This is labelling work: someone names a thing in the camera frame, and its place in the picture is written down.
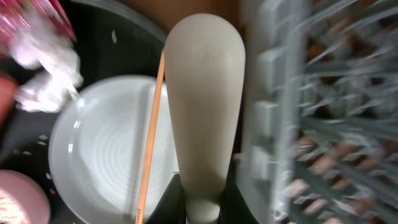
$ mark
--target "white elongated object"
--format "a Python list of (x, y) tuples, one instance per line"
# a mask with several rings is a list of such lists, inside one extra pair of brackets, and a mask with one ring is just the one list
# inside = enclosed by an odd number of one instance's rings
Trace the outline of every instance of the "white elongated object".
[(165, 44), (165, 78), (189, 224), (216, 222), (241, 104), (245, 51), (226, 20), (197, 14)]

